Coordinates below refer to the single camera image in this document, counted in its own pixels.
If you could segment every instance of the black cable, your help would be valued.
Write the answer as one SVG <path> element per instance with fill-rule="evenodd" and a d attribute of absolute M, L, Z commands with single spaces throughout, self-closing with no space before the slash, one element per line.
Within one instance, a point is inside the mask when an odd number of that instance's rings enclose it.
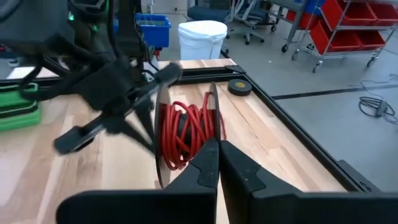
<path fill-rule="evenodd" d="M 139 26 L 139 24 L 138 24 L 137 21 L 136 21 L 136 10 L 135 10 L 135 7 L 133 7 L 133 5 L 132 5 L 132 1 L 130 1 L 130 11 L 131 11 L 131 13 L 132 13 L 132 22 L 133 22 L 133 24 L 134 24 L 134 30 L 136 31 L 137 36 L 140 38 L 140 44 L 143 44 L 144 47 L 145 47 L 145 53 L 146 53 L 146 57 L 148 58 L 148 63 L 149 63 L 149 65 L 150 65 L 152 68 L 154 68 L 154 70 L 155 70 L 156 72 L 158 72 L 159 69 L 152 63 L 152 61 L 151 61 L 151 59 L 150 59 L 149 49 L 148 49 L 148 47 L 146 46 L 145 40 L 144 40 L 144 38 L 142 37 L 142 35 L 140 35 L 140 34 L 142 33 L 142 32 L 141 32 L 141 27 Z"/>
<path fill-rule="evenodd" d="M 395 74 L 390 74 L 389 76 L 390 76 L 390 79 L 388 79 L 387 81 L 382 81 L 382 82 L 374 81 L 374 80 L 362 80 L 361 81 L 362 88 L 364 88 L 364 90 L 367 93 L 369 93 L 370 95 L 376 96 L 378 98 L 368 97 L 368 96 L 361 96 L 361 97 L 359 97 L 358 106 L 359 106 L 359 110 L 361 110 L 362 113 L 364 113 L 365 115 L 370 116 L 372 118 L 378 118 L 378 116 L 376 116 L 376 111 L 381 106 L 384 106 L 384 108 L 382 108 L 381 117 L 383 117 L 388 123 L 397 124 L 398 125 L 398 118 L 395 116 L 396 112 L 392 108 L 392 106 L 384 101 L 383 96 L 377 95 L 375 93 L 371 93 L 370 91 L 367 90 L 366 86 L 364 85 L 364 82 L 373 82 L 373 83 L 377 83 L 377 84 L 385 84 L 385 83 L 391 82 L 393 79 L 398 78 L 398 75 L 395 75 Z M 372 113 L 367 112 L 365 110 L 365 108 L 372 108 L 373 112 Z"/>
<path fill-rule="evenodd" d="M 108 0 L 109 9 L 108 9 L 108 21 L 106 25 L 106 30 L 108 33 L 109 41 L 111 42 L 113 52 L 116 58 L 119 58 L 121 52 L 116 44 L 116 38 L 113 32 L 113 20 L 114 20 L 114 0 Z"/>

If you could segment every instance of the metal shelving cart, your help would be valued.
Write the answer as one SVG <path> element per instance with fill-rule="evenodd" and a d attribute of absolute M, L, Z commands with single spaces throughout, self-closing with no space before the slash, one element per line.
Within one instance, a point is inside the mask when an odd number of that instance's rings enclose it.
<path fill-rule="evenodd" d="M 273 5 L 279 6 L 279 10 L 273 11 L 273 10 L 267 10 L 268 14 L 270 16 L 276 17 L 275 25 L 271 27 L 271 33 L 275 32 L 277 27 L 276 25 L 279 23 L 279 21 L 282 19 L 283 21 L 286 21 L 288 23 L 292 24 L 292 28 L 290 29 L 289 35 L 287 37 L 286 44 L 284 44 L 281 48 L 281 51 L 285 53 L 289 49 L 289 45 L 292 43 L 293 37 L 296 33 L 297 30 L 300 29 L 300 20 L 302 18 L 302 15 L 304 13 L 305 5 L 307 4 L 307 0 L 303 0 L 302 2 L 295 2 L 294 0 L 266 0 L 267 2 L 270 2 Z M 296 12 L 294 21 L 289 21 L 287 20 L 284 15 L 282 14 L 282 11 L 284 9 L 288 9 L 291 11 Z"/>
<path fill-rule="evenodd" d="M 398 25 L 395 24 L 393 26 L 342 26 L 341 22 L 343 21 L 344 16 L 347 13 L 347 10 L 349 8 L 349 5 L 352 2 L 375 2 L 375 3 L 394 3 L 394 2 L 398 2 L 398 0 L 377 0 L 377 1 L 364 1 L 364 0 L 344 0 L 344 2 L 346 2 L 346 6 L 343 10 L 343 13 L 337 23 L 337 26 L 335 27 L 335 29 L 332 29 L 330 23 L 328 22 L 325 13 L 322 11 L 322 9 L 320 7 L 316 7 L 316 9 L 319 9 L 322 15 L 322 18 L 325 20 L 327 27 L 329 28 L 329 30 L 332 32 L 331 37 L 328 41 L 328 44 L 326 46 L 326 49 L 323 51 L 322 54 L 320 54 L 317 50 L 317 48 L 315 47 L 315 45 L 313 44 L 308 44 L 306 47 L 303 46 L 304 40 L 309 36 L 309 30 L 308 30 L 308 26 L 305 29 L 305 33 L 301 39 L 301 41 L 299 42 L 298 48 L 297 50 L 293 53 L 292 55 L 292 60 L 296 60 L 296 58 L 299 56 L 299 52 L 301 50 L 308 52 L 316 57 L 319 58 L 319 61 L 315 64 L 315 66 L 312 69 L 313 73 L 316 73 L 317 70 L 320 68 L 320 66 L 323 63 L 324 59 L 329 59 L 329 58 L 346 58 L 346 57 L 351 57 L 351 56 L 359 56 L 359 55 L 372 55 L 371 59 L 369 60 L 367 67 L 370 67 L 377 59 L 378 56 L 380 55 L 380 53 L 382 52 L 383 47 L 378 48 L 377 50 L 364 50 L 364 51 L 347 51 L 347 52 L 328 52 L 328 49 L 330 48 L 331 42 L 333 41 L 333 38 L 335 37 L 336 33 L 339 30 L 391 30 L 390 34 L 388 35 L 387 39 L 385 40 L 386 43 L 388 42 L 388 40 L 392 37 L 394 31 L 396 29 L 398 29 Z"/>

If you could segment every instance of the gray floor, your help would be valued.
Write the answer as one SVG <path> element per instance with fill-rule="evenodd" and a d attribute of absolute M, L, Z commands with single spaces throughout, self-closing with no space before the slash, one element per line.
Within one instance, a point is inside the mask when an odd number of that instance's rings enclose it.
<path fill-rule="evenodd" d="M 170 47 L 160 53 L 161 60 L 178 60 L 178 24 L 186 21 L 180 14 L 168 14 L 172 23 Z M 269 34 L 269 28 L 261 32 L 265 35 L 263 44 L 253 38 L 250 45 L 244 44 L 243 36 L 232 35 L 226 43 L 229 56 L 272 96 L 313 91 L 350 88 L 361 80 L 388 80 L 390 73 L 398 74 L 398 36 L 392 38 L 379 60 L 366 68 L 370 57 L 326 60 L 318 73 L 312 73 L 317 59 L 302 53 L 296 61 L 291 61 L 295 45 L 287 53 L 280 48 L 290 25 L 281 22 L 277 31 Z M 0 61 L 0 78 L 10 71 L 6 63 Z M 398 110 L 398 88 L 378 90 L 393 108 Z M 358 98 L 366 92 L 342 93 L 327 96 L 312 96 L 279 100 L 278 103 L 303 126 L 335 159 L 344 159 L 381 190 L 398 190 L 398 126 L 381 119 L 372 119 L 358 109 Z"/>

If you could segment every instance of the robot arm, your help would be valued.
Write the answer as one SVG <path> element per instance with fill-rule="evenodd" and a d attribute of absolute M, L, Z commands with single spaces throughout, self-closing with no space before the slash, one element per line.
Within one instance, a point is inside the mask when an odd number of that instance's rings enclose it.
<path fill-rule="evenodd" d="M 120 0 L 122 3 L 129 4 L 131 23 L 135 24 L 132 12 L 136 11 L 136 4 Z M 75 126 L 56 139 L 58 153 L 83 149 L 102 129 L 114 134 L 123 133 L 153 152 L 151 143 L 146 142 L 125 117 L 135 110 L 149 136 L 153 136 L 150 95 L 159 85 L 177 80 L 182 71 L 178 65 L 170 64 L 155 75 L 153 82 L 141 78 L 142 67 L 139 64 L 131 67 L 131 55 L 126 56 L 116 43 L 114 0 L 5 0 L 0 7 L 0 42 L 36 61 L 34 70 L 20 83 L 21 96 L 42 101 L 74 93 L 93 110 L 102 111 L 86 126 Z M 141 41 L 139 31 L 131 30 Z M 145 47 L 137 48 L 136 52 L 141 53 L 139 57 L 147 55 Z M 66 57 L 85 66 L 81 70 L 66 70 L 45 57 Z M 63 80 L 37 93 L 24 91 L 43 67 L 59 74 Z"/>

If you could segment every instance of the wooden tabletop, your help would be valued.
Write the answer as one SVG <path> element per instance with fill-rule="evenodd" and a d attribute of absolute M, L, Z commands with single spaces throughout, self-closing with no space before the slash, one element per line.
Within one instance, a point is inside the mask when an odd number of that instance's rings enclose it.
<path fill-rule="evenodd" d="M 168 62 L 160 62 L 161 67 Z M 181 61 L 183 68 L 232 65 L 230 59 Z M 253 93 L 233 96 L 218 83 L 228 140 L 282 180 L 303 191 L 344 191 L 333 176 Z M 170 89 L 172 101 L 203 103 L 209 84 Z M 66 197 L 93 189 L 154 189 L 154 158 L 134 141 L 101 133 L 86 149 L 58 156 L 52 141 L 94 114 L 78 96 L 42 103 L 40 125 L 0 133 L 0 223 L 54 223 Z M 137 124 L 133 114 L 128 119 Z M 172 179 L 180 171 L 172 173 Z M 228 223 L 219 185 L 217 222 Z"/>

